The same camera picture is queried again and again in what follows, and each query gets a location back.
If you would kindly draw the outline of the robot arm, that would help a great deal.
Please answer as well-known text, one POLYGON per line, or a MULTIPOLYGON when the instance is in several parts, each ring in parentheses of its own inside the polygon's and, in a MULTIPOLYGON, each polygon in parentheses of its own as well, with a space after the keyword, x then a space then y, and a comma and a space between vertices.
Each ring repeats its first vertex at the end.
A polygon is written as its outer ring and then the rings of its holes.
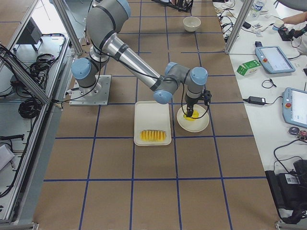
POLYGON ((124 65, 132 74, 153 91, 153 98, 160 104, 168 103, 180 84, 187 86, 185 115, 191 117, 194 105, 203 100, 210 105, 211 94, 204 90, 208 72, 205 68, 189 69, 175 62, 166 66, 165 74, 158 74, 142 60, 119 37, 125 21, 130 17, 131 9, 126 0, 102 0, 89 10, 86 19, 86 30, 92 47, 87 57, 75 60, 71 66, 79 88, 94 89, 98 80, 96 74, 113 58, 124 65))

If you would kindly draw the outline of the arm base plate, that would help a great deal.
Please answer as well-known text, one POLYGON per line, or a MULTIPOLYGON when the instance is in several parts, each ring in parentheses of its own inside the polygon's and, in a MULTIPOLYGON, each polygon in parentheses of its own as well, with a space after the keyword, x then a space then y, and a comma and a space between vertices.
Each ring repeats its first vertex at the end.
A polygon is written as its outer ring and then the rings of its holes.
POLYGON ((70 93, 69 104, 71 106, 106 106, 108 104, 112 76, 96 75, 95 77, 98 82, 90 88, 80 87, 75 80, 74 88, 77 89, 70 93))

